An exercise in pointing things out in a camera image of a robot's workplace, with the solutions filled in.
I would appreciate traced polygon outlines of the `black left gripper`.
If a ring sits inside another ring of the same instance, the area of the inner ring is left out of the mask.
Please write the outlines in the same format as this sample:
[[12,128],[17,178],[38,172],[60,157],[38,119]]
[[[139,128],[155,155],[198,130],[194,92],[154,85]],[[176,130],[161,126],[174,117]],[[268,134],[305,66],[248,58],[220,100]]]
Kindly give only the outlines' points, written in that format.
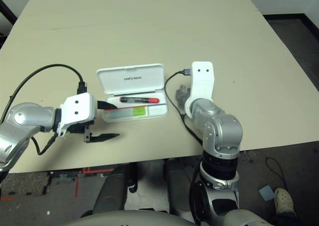
[[[111,104],[105,101],[97,101],[97,109],[115,110],[117,109],[117,107],[114,104]],[[87,142],[87,143],[104,142],[106,140],[119,136],[119,134],[117,133],[104,133],[98,136],[92,136],[92,134],[90,133],[90,126],[93,124],[94,124],[94,120],[71,125],[69,127],[69,133],[83,134],[84,142]]]

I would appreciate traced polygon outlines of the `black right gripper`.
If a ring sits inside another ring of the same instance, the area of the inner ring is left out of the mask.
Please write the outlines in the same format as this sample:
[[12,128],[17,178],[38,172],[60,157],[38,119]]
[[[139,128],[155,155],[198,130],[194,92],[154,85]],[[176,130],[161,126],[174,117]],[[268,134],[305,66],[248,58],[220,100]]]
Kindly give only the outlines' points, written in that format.
[[178,106],[184,106],[189,96],[190,88],[187,88],[185,85],[180,85],[175,92],[175,99],[177,101]]

